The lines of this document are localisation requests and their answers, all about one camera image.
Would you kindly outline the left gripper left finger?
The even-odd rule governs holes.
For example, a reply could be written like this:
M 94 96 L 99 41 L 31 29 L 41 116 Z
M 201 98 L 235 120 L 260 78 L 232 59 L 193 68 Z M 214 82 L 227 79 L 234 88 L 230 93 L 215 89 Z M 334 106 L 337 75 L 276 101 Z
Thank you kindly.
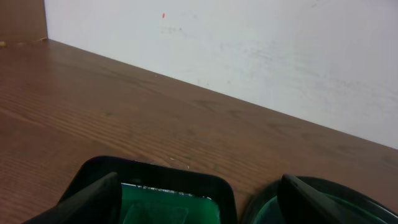
M 111 172 L 24 224 L 118 223 L 121 202 L 121 182 Z

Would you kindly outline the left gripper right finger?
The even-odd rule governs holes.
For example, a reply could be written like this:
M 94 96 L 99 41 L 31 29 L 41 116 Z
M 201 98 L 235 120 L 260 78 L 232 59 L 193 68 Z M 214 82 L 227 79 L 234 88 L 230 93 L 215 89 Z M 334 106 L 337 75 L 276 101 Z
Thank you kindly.
M 342 207 L 297 177 L 284 174 L 277 201 L 286 223 L 355 224 L 367 220 Z

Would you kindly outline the green scouring sponge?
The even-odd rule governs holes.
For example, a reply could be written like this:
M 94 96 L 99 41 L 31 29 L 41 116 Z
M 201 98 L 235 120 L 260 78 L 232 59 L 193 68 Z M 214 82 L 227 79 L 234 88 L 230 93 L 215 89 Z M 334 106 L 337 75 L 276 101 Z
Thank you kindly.
M 133 202 L 127 210 L 123 224 L 183 224 L 189 209 L 150 202 Z

